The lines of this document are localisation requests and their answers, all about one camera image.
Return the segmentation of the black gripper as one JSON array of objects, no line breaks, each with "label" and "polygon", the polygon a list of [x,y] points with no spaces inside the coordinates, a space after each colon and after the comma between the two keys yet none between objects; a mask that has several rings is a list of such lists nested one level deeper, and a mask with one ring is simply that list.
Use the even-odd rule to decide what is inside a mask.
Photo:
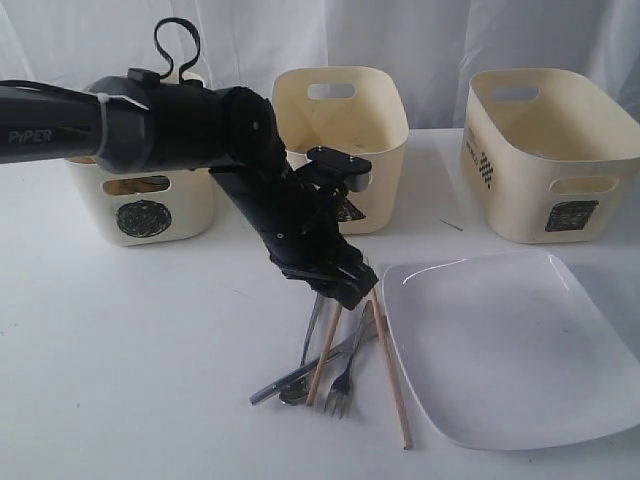
[{"label": "black gripper", "polygon": [[348,243],[334,219],[271,219],[267,222],[267,251],[290,280],[354,309],[378,282],[360,250]]}]

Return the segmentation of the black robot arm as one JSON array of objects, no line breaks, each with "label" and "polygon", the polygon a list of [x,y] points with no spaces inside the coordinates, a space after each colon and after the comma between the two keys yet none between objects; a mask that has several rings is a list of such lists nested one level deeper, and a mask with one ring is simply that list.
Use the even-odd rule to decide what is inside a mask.
[{"label": "black robot arm", "polygon": [[346,309],[377,283],[338,220],[347,195],[364,189],[371,163],[316,146],[304,166],[291,166],[271,103],[249,88],[165,83],[139,68],[86,91],[2,82],[3,163],[80,156],[118,175],[204,169],[287,279]]}]

